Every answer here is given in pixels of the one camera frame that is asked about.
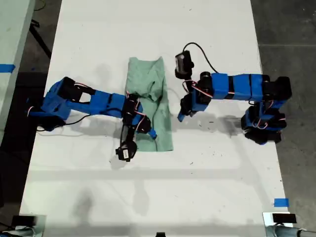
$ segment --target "table surface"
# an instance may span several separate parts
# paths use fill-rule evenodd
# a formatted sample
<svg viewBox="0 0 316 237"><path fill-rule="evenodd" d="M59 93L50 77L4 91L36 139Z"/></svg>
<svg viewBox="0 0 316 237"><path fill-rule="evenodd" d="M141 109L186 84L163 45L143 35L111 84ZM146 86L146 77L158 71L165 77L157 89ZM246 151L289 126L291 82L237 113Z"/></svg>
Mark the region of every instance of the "table surface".
<svg viewBox="0 0 316 237"><path fill-rule="evenodd" d="M0 144L34 4L35 0L0 0L0 64L15 65L12 73L0 73Z"/></svg>
<svg viewBox="0 0 316 237"><path fill-rule="evenodd" d="M275 144L259 146L240 129L247 102L214 100L177 121L185 92L174 56L190 41L220 72L261 72L250 0L63 0L46 91L69 76L124 93L129 57L162 56L174 151L118 161L121 121L106 116L37 133L20 213L46 215L45 237L261 237L262 212L287 211L273 207L284 197ZM188 49L198 80L210 68Z"/></svg>

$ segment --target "wrinkled cloth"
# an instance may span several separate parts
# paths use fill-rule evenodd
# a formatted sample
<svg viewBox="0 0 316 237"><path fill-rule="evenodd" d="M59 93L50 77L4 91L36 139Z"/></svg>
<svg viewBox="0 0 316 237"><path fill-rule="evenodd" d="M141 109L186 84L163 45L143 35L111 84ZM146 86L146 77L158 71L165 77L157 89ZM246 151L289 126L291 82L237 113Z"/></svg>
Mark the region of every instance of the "wrinkled cloth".
<svg viewBox="0 0 316 237"><path fill-rule="evenodd" d="M172 151L171 114L162 57L156 61L130 58L125 90L140 96L143 112L148 116L157 133L155 140L148 134L137 134L137 150L143 152Z"/></svg>

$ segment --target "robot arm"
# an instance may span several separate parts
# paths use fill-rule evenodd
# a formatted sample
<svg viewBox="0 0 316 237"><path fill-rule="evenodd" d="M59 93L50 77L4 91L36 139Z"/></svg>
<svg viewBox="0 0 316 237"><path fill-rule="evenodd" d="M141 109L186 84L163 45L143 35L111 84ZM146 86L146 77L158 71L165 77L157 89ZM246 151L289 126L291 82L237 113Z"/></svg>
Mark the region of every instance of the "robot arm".
<svg viewBox="0 0 316 237"><path fill-rule="evenodd" d="M280 131L286 127L286 122L279 108L292 96L289 78L270 81L269 76L260 74L229 76L202 72L200 80L195 82L191 79L193 67L189 51L176 55L175 75L184 79L188 93L181 99L180 122L185 116L192 117L204 111L212 99L253 101L241 119L245 136L258 144L281 140Z"/></svg>
<svg viewBox="0 0 316 237"><path fill-rule="evenodd" d="M88 102L80 102L83 93L91 96ZM92 89L65 77L56 82L47 92L40 105L30 104L28 117L37 120L37 124L46 131L67 125L70 111L76 110L90 115L107 115L123 118L123 125L128 127L125 142L116 150L119 159L130 161L136 153L137 146L133 142L134 133L148 133L156 139L156 132L151 128L149 118L142 113L143 107L135 94L127 97L120 94L109 94Z"/></svg>

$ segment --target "blue tape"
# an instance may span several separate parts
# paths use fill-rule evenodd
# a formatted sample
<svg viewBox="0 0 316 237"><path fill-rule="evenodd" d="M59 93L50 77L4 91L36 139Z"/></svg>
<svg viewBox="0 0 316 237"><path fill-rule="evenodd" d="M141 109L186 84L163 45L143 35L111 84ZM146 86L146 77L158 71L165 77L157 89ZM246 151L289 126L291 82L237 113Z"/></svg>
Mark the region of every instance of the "blue tape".
<svg viewBox="0 0 316 237"><path fill-rule="evenodd" d="M275 207L289 207L288 198L275 198Z"/></svg>
<svg viewBox="0 0 316 237"><path fill-rule="evenodd" d="M14 69L13 64L0 64L0 73L12 73Z"/></svg>

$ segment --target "concrete floor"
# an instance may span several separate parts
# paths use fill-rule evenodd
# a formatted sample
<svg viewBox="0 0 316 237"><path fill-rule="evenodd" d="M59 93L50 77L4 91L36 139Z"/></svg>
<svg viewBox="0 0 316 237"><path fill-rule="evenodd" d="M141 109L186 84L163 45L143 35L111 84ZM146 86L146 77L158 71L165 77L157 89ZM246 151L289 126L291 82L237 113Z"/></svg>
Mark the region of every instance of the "concrete floor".
<svg viewBox="0 0 316 237"><path fill-rule="evenodd" d="M283 132L283 141L277 145L285 194L290 200L289 209L297 214L299 227L316 230L313 221L316 220L313 182L316 180L316 82L313 78L316 70L316 1L251 0L251 3L263 73L272 79L288 76L292 84L293 97L283 108L288 127ZM61 0L46 0L46 8L33 15L33 19L40 22L39 33L50 49L60 4ZM2 173L5 206L0 208L0 221L7 224L12 215L19 212L28 168L25 164L30 160L35 135L34 124L21 122L16 106L29 94L42 96L48 67L47 56L29 34L11 106L12 118L0 149L1 167L6 171ZM27 128L27 137L18 137L21 142L13 149L12 141L17 139L13 132L16 130L15 118L18 117L21 129ZM12 167L17 173L14 178L9 175Z"/></svg>

